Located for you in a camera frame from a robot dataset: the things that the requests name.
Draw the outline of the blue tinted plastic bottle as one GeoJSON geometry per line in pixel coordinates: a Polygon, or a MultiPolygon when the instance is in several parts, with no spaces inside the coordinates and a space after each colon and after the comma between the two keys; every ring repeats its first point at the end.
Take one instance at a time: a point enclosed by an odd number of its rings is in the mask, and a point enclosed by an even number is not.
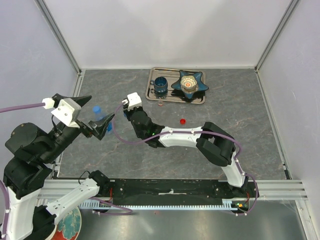
{"type": "MultiPolygon", "coordinates": [[[[107,116],[107,114],[101,108],[101,112],[100,113],[98,113],[98,114],[94,113],[94,121],[98,122],[98,121],[102,120],[106,116],[107,116]]],[[[110,133],[111,131],[112,131],[112,123],[109,122],[109,124],[107,125],[107,133],[110,133]]]]}

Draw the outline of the blue bottle cap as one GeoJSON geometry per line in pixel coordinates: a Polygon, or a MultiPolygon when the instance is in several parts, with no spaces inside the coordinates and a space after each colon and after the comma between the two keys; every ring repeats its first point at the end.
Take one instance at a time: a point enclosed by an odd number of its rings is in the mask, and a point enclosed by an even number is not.
{"type": "Polygon", "coordinates": [[[92,108],[92,111],[95,113],[95,114],[99,114],[102,110],[101,110],[101,107],[96,105],[92,108]]]}

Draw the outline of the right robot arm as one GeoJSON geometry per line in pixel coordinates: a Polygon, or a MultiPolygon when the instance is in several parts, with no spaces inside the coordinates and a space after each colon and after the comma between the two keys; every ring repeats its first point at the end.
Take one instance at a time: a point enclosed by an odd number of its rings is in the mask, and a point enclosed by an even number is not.
{"type": "Polygon", "coordinates": [[[152,122],[141,106],[123,112],[136,136],[152,148],[187,147],[198,149],[213,165],[221,167],[229,191],[235,197],[247,191],[246,174],[237,161],[235,139],[212,122],[195,128],[172,128],[152,122]]]}

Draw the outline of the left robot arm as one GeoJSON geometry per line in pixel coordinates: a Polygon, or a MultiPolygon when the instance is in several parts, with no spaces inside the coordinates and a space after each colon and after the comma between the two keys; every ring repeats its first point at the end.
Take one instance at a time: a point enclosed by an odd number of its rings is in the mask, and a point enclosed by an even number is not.
{"type": "Polygon", "coordinates": [[[3,240],[44,240],[55,229],[59,221],[85,200],[104,197],[110,191],[110,179],[101,171],[89,174],[78,186],[53,203],[37,206],[37,198],[49,168],[57,157],[79,136],[101,140],[114,114],[101,120],[83,123],[78,120],[82,107],[90,96],[66,97],[55,94],[42,100],[40,106],[49,109],[58,119],[51,131],[46,132],[27,122],[18,125],[5,143],[13,153],[7,163],[0,183],[5,212],[0,237],[3,240]]]}

